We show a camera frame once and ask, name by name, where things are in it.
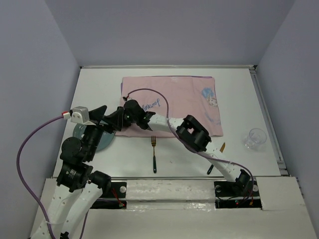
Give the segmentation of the teal plate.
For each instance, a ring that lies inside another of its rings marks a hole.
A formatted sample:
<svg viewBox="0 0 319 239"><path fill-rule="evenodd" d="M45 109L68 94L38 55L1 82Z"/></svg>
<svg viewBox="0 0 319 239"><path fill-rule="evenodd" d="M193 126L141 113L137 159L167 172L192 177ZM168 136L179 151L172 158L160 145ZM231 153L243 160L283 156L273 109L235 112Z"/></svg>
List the teal plate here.
<svg viewBox="0 0 319 239"><path fill-rule="evenodd" d="M81 139L84 135L85 129L86 129L86 125L76 124L76 126L73 129L72 136ZM97 147L97 152L106 149L111 144L114 137L115 137L115 133L103 132L101 140Z"/></svg>

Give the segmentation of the pink cloth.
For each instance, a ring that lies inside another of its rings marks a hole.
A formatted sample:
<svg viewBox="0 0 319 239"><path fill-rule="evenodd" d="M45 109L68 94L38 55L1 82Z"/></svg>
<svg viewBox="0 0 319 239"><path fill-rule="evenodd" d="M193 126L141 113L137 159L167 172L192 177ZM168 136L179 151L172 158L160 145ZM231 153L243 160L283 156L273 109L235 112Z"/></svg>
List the pink cloth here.
<svg viewBox="0 0 319 239"><path fill-rule="evenodd" d="M124 77L122 97L136 100L144 111L161 116L194 116L210 136L223 136L215 79L211 76Z"/></svg>

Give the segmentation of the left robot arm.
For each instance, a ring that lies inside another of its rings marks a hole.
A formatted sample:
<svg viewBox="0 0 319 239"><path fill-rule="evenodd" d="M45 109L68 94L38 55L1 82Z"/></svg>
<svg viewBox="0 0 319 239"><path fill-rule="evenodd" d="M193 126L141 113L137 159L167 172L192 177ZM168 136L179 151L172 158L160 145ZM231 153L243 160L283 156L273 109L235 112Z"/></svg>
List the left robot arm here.
<svg viewBox="0 0 319 239"><path fill-rule="evenodd" d="M63 161L57 177L52 201L34 239L70 239L79 223L99 197L109 194L111 177L93 171L87 162L93 160L103 132L111 130L101 124L106 105L89 111L75 107L67 115L77 124L85 125L82 138L69 137L63 141L60 159Z"/></svg>

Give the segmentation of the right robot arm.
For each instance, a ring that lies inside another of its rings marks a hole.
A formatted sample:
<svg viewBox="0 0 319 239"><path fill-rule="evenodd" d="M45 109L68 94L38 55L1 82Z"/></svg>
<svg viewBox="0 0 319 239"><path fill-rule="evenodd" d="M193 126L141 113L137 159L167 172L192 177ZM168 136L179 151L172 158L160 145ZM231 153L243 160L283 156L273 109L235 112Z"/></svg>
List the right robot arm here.
<svg viewBox="0 0 319 239"><path fill-rule="evenodd" d="M192 115L169 118L144 111L137 101L128 100L112 114L103 116L102 120L113 131L122 131L135 124L143 130L171 132L188 150L207 159L229 182L229 189L234 195L243 195L247 191L252 179L249 170L238 163L226 160L213 144L209 132Z"/></svg>

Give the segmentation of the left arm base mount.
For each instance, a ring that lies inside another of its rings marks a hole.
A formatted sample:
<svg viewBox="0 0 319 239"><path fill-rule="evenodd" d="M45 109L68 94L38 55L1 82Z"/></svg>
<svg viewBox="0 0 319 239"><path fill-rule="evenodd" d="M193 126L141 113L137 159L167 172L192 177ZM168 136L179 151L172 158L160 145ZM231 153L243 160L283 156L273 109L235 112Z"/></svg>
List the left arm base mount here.
<svg viewBox="0 0 319 239"><path fill-rule="evenodd" d="M103 193L96 202L93 203L91 209L108 209L120 210L127 208L126 200L127 182L115 181L112 182L108 192Z"/></svg>

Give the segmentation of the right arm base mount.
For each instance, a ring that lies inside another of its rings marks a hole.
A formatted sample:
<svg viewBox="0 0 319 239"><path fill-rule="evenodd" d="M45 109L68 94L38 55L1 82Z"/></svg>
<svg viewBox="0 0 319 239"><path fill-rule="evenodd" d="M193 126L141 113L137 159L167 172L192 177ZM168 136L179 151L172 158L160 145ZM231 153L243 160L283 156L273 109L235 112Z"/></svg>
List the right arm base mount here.
<svg viewBox="0 0 319 239"><path fill-rule="evenodd" d="M249 181L245 189L235 183L215 181L215 207L217 209L262 208L259 187L256 181Z"/></svg>

